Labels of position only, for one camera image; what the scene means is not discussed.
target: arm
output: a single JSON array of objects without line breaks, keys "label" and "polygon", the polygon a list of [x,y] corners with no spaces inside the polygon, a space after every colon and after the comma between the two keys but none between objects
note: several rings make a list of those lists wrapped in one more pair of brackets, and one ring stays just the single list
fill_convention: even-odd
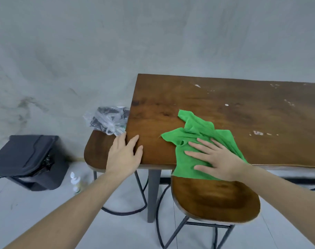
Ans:
[{"label": "arm", "polygon": [[185,153],[209,162],[211,167],[196,165],[194,169],[226,181],[247,185],[282,215],[315,245],[315,192],[290,183],[272,173],[245,163],[217,141],[212,144],[198,139],[203,145],[190,143],[202,151]]},{"label": "arm", "polygon": [[74,249],[101,207],[117,187],[139,166],[140,146],[133,154],[139,136],[125,145],[125,134],[115,138],[110,148],[106,172],[69,201],[47,215],[5,249]]}]

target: gray wall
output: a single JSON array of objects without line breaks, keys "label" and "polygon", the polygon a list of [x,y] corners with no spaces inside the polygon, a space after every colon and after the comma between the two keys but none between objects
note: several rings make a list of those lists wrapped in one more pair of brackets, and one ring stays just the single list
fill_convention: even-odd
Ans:
[{"label": "gray wall", "polygon": [[0,0],[0,147],[57,134],[77,157],[138,73],[315,82],[315,0]]}]

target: wood grain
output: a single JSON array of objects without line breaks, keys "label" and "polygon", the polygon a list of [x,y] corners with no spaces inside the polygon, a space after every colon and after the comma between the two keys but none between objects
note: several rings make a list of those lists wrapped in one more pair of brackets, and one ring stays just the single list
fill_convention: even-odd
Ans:
[{"label": "wood grain", "polygon": [[[231,130],[251,164],[315,168],[315,84],[138,74],[126,130],[140,135],[146,167],[175,167],[175,146],[160,135],[184,126],[179,109]],[[105,168],[112,138],[92,132],[89,165]]]},{"label": "wood grain", "polygon": [[260,212],[258,195],[240,182],[171,176],[171,190],[178,207],[194,219],[244,223]]}]

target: person's right arm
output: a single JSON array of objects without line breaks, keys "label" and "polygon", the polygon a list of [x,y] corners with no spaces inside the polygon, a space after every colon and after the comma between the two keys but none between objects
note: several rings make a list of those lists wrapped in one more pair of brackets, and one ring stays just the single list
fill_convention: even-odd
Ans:
[{"label": "person's right arm", "polygon": [[216,145],[201,139],[198,141],[203,145],[192,142],[189,142],[189,145],[203,153],[185,153],[209,162],[213,167],[196,165],[194,169],[222,180],[244,183],[276,208],[315,245],[315,192],[245,163],[213,139]]}]

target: person's left arm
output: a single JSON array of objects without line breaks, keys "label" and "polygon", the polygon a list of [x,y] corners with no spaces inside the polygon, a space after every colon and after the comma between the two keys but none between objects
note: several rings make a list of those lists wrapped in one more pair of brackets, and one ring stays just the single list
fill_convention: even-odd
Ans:
[{"label": "person's left arm", "polygon": [[117,187],[139,166],[143,154],[133,149],[139,136],[125,145],[126,133],[115,138],[110,148],[106,172],[83,192],[68,200],[27,230],[5,249],[74,249],[101,207]]}]

